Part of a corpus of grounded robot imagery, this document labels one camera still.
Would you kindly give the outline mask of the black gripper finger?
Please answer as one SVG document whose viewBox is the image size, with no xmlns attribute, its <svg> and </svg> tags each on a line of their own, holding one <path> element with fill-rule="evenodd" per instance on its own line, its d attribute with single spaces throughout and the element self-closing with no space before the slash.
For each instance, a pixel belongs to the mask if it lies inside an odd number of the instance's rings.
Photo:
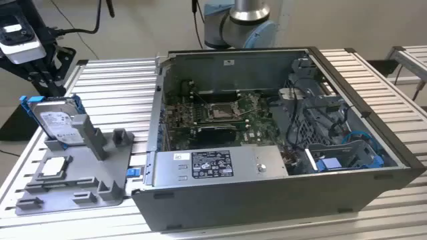
<svg viewBox="0 0 427 240">
<path fill-rule="evenodd" d="M 14 64 L 6 57 L 1 57 L 0 68 L 28 81 L 41 96 L 50 96 L 50 91 L 45 84 L 45 78 L 32 61 L 21 64 Z"/>
<path fill-rule="evenodd" d="M 46 51 L 46 86 L 50 97 L 61 97 L 65 94 L 65 88 L 60 81 L 64 80 L 72 61 L 76 56 L 76 50 L 70 47 L 52 45 Z"/>
</svg>

